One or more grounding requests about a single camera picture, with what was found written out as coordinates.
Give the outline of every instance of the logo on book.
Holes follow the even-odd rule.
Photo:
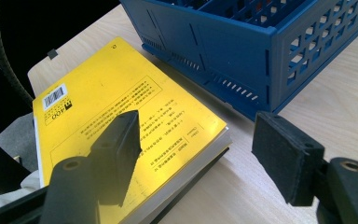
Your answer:
[[[65,111],[72,107],[72,101],[69,97],[63,98],[45,114],[45,123],[49,125],[52,121],[58,119]]]

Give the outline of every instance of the white cloth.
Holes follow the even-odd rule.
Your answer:
[[[21,189],[0,195],[0,207],[40,189],[39,171],[34,171],[21,182]]]

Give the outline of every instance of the table surface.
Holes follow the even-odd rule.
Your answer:
[[[161,223],[317,222],[317,200],[312,207],[286,204],[252,154],[254,124],[142,50],[141,40],[122,6],[57,49],[57,57],[47,57],[29,71],[35,95],[118,35],[224,119],[233,140],[230,151]],[[358,37],[280,115],[324,145],[327,161],[335,157],[358,160]]]

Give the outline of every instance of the barcode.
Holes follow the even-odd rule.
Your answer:
[[[43,107],[45,110],[49,108],[51,105],[59,101],[66,94],[66,88],[62,84],[45,98],[43,98]]]

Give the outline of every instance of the yellow book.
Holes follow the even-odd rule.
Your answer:
[[[34,99],[41,185],[58,162],[88,156],[106,126],[132,110],[142,152],[124,203],[100,205],[101,221],[150,221],[231,143],[224,121],[118,37]]]

